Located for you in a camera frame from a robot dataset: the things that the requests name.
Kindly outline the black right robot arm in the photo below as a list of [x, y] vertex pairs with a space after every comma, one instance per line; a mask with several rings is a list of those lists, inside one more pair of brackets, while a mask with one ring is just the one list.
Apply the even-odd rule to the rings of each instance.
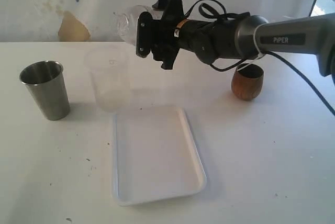
[[249, 12], [218, 12], [213, 0], [198, 0], [203, 20], [190, 19], [182, 0], [158, 0], [162, 17], [151, 23], [149, 49], [162, 68], [173, 67], [180, 49], [196, 54], [204, 64], [218, 59], [251, 60], [267, 52], [312, 54], [322, 76], [334, 74], [334, 14], [270, 23]]

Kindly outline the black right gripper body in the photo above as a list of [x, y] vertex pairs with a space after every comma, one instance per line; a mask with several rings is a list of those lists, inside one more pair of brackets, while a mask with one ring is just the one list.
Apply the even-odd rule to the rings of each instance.
[[181, 48], [188, 50], [188, 43], [184, 40], [174, 36], [174, 32], [177, 29], [179, 22], [185, 19], [184, 12], [176, 15], [173, 14], [169, 17], [169, 20], [161, 21], [163, 12], [152, 12], [152, 43], [151, 53], [157, 54], [160, 50], [163, 50], [163, 46], [168, 45], [172, 48]]

